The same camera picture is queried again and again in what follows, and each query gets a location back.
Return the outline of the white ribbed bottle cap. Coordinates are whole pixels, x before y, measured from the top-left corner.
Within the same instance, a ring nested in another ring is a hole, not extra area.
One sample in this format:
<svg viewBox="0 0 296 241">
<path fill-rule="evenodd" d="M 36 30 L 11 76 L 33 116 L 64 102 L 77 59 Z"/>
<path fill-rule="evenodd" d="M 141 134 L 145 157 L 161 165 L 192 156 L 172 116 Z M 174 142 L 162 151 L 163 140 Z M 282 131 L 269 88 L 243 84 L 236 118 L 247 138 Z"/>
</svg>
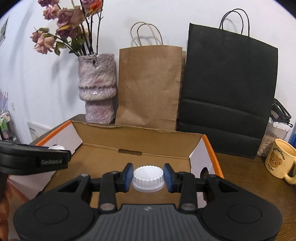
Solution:
<svg viewBox="0 0 296 241">
<path fill-rule="evenodd" d="M 133 172 L 132 185 L 139 192 L 157 192 L 165 186 L 164 171 L 158 166 L 138 167 Z"/>
</svg>

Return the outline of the orange cardboard box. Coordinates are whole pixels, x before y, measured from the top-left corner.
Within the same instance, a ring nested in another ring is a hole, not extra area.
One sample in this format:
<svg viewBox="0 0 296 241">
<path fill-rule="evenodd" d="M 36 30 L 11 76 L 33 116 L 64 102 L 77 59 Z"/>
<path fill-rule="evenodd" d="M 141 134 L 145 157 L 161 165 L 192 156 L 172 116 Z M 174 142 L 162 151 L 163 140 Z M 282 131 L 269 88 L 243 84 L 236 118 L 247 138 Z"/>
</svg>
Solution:
<svg viewBox="0 0 296 241">
<path fill-rule="evenodd" d="M 81 174 L 93 178 L 122 170 L 169 163 L 176 172 L 199 177 L 203 169 L 222 176 L 222 170 L 206 135 L 134 126 L 95 125 L 68 120 L 35 141 L 37 146 L 60 145 L 72 153 L 65 170 L 29 176 L 10 176 L 22 201 L 53 189 Z"/>
</svg>

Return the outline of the yellow bear mug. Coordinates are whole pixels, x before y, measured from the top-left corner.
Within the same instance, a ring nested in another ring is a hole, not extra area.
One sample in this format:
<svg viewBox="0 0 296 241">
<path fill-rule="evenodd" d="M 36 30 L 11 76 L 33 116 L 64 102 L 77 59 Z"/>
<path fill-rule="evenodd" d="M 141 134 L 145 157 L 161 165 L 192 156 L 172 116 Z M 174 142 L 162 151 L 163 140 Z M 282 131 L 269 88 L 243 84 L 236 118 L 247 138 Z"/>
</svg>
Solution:
<svg viewBox="0 0 296 241">
<path fill-rule="evenodd" d="M 295 148 L 288 142 L 276 138 L 265 160 L 265 167 L 274 177 L 295 185 L 295 175 L 289 175 L 295 167 Z"/>
</svg>

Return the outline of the black paper bag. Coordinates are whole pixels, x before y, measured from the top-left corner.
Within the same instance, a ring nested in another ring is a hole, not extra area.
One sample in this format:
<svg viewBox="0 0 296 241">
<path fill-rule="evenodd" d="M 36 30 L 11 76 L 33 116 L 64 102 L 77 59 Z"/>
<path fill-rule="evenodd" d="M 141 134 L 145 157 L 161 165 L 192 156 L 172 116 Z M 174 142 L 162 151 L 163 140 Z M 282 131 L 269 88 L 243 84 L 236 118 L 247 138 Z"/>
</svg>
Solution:
<svg viewBox="0 0 296 241">
<path fill-rule="evenodd" d="M 278 49 L 218 28 L 190 24 L 177 129 L 205 134 L 214 151 L 254 158 L 278 77 Z"/>
</svg>

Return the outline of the pink textured ceramic vase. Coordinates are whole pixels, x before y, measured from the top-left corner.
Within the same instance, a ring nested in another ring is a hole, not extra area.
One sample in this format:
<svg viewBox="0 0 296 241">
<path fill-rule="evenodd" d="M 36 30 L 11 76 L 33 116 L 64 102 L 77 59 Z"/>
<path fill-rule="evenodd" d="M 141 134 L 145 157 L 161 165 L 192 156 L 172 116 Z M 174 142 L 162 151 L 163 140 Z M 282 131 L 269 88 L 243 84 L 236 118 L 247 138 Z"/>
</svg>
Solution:
<svg viewBox="0 0 296 241">
<path fill-rule="evenodd" d="M 117 94 L 114 54 L 78 57 L 79 99 L 85 101 L 85 120 L 107 125 L 115 118 Z"/>
</svg>

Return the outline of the clear jar with black clasp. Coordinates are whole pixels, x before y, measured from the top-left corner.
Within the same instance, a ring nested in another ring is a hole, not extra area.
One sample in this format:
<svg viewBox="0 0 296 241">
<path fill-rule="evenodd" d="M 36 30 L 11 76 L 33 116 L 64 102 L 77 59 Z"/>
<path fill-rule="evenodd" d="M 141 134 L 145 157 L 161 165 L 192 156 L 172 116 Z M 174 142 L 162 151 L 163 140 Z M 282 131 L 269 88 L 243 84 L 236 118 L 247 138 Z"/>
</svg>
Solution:
<svg viewBox="0 0 296 241">
<path fill-rule="evenodd" d="M 272 148 L 276 138 L 284 140 L 293 124 L 290 122 L 292 116 L 286 108 L 276 99 L 273 100 L 268 124 L 257 151 L 257 156 L 266 157 Z"/>
</svg>

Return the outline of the brown paper bag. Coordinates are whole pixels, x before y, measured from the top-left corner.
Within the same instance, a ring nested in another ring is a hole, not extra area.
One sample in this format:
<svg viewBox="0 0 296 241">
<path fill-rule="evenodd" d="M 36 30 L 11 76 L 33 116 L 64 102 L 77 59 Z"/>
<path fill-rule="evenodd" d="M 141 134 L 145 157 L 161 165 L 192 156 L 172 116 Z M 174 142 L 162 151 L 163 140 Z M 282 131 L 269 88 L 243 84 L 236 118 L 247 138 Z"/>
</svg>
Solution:
<svg viewBox="0 0 296 241">
<path fill-rule="evenodd" d="M 115 123 L 174 131 L 185 64 L 181 47 L 142 45 L 132 38 L 133 47 L 119 50 L 118 109 Z"/>
</svg>

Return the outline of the dried pink rose bouquet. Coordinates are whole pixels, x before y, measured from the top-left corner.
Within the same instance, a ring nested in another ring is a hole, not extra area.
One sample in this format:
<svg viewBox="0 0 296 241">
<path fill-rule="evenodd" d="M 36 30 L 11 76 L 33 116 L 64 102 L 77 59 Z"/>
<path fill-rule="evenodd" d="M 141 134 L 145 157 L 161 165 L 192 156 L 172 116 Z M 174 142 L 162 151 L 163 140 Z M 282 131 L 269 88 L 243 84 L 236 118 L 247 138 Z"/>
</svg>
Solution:
<svg viewBox="0 0 296 241">
<path fill-rule="evenodd" d="M 61 49 L 77 57 L 98 53 L 99 30 L 103 18 L 104 1 L 71 1 L 71 8 L 62 8 L 59 1 L 38 1 L 43 7 L 45 20 L 55 20 L 57 29 L 51 33 L 49 28 L 36 29 L 30 36 L 34 50 L 40 54 L 54 52 L 60 55 Z"/>
</svg>

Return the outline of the white panel by wall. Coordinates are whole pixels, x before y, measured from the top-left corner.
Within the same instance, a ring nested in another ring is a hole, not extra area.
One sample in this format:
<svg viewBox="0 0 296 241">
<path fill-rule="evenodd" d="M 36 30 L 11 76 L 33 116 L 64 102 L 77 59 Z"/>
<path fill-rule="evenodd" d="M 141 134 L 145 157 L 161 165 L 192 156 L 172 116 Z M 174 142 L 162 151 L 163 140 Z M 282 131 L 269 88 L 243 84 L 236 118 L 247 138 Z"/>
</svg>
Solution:
<svg viewBox="0 0 296 241">
<path fill-rule="evenodd" d="M 27 125 L 30 132 L 30 136 L 32 138 L 32 143 L 34 143 L 38 138 L 40 138 L 42 135 L 51 130 L 50 127 L 43 126 L 33 122 L 27 122 Z"/>
</svg>

